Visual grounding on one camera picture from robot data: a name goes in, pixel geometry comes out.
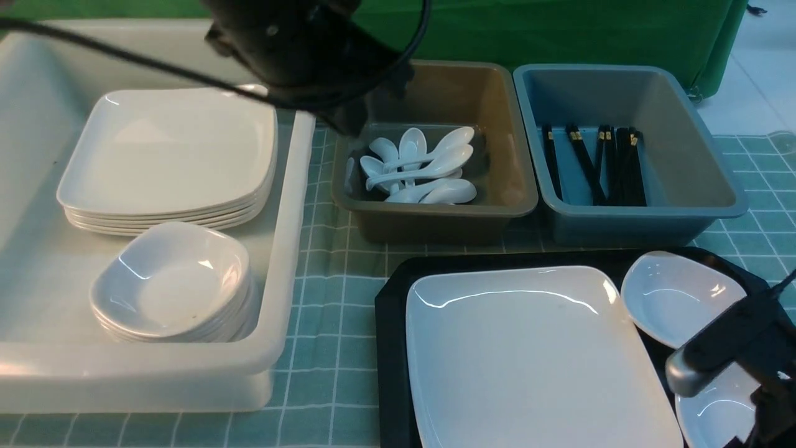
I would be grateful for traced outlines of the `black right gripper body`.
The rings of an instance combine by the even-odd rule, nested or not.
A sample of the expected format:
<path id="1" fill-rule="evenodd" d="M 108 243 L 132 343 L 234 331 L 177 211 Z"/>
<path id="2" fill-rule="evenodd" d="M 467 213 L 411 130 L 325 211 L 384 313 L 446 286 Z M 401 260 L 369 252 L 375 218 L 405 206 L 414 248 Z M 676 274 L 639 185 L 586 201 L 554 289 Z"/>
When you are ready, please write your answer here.
<path id="1" fill-rule="evenodd" d="M 794 324 L 776 292 L 760 292 L 729 306 L 685 343 L 685 359 L 719 377 L 736 364 L 759 383 L 751 395 L 754 425 L 745 442 L 769 447 L 794 434 Z"/>

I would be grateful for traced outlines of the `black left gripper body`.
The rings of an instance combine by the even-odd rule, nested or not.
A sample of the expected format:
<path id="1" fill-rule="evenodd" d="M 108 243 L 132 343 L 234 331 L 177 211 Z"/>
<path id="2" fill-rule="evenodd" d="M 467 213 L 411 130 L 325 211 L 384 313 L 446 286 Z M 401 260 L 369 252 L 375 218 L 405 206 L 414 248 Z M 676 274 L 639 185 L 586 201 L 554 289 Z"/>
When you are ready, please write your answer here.
<path id="1" fill-rule="evenodd" d="M 369 121 L 367 95 L 405 97 L 416 43 L 397 51 L 353 22 L 359 1 L 206 1 L 205 40 L 247 68 L 287 110 L 302 110 L 342 136 Z"/>

